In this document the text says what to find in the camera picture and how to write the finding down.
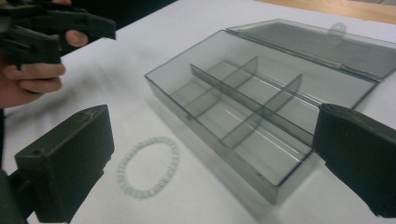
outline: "black tool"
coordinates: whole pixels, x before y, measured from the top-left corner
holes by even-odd
[[[78,112],[19,152],[18,170],[0,172],[0,222],[69,223],[114,151],[106,105]]]
[[[114,21],[82,8],[38,0],[8,0],[0,5],[0,49],[17,65],[60,63],[61,55],[74,49],[64,38],[68,30],[116,38]],[[60,43],[52,35],[58,35]]]
[[[321,105],[313,149],[376,216],[396,217],[396,131],[339,105]]]

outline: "transparent organizer box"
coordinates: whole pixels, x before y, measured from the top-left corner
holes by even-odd
[[[309,174],[304,164],[318,106],[355,107],[395,61],[393,44],[276,20],[219,31],[146,78],[164,104],[276,204]]]

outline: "white surface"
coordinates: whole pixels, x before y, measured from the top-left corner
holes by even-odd
[[[9,109],[6,171],[10,174],[16,169],[13,155],[17,151],[64,119],[90,106],[107,104],[116,151],[73,224],[396,223],[396,219],[372,215],[322,164],[287,201],[270,206],[153,96],[144,78],[150,70],[218,30],[273,19],[324,28],[343,22],[351,34],[396,42],[396,26],[391,24],[252,0],[179,0],[119,30],[117,41],[99,40],[65,56],[67,73],[60,91]],[[394,129],[395,85],[396,76],[387,78],[359,107]],[[163,191],[140,201],[122,193],[116,168],[135,144],[154,136],[177,142],[180,164]],[[147,167],[164,166],[147,160]],[[141,178],[152,178],[145,168],[141,167]],[[29,221],[37,223],[35,216]]]

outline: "human hand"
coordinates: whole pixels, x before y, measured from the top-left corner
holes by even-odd
[[[53,3],[71,5],[71,0],[53,0]],[[65,34],[68,44],[82,47],[88,37],[82,32],[69,30]],[[57,91],[62,87],[60,76],[65,67],[61,63],[9,64],[6,55],[0,52],[0,108],[28,104],[44,93]]]

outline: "plastic box compartment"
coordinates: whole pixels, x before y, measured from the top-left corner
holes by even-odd
[[[309,174],[304,162],[318,106],[353,108],[377,84],[227,30],[146,78],[156,96],[272,204]]]

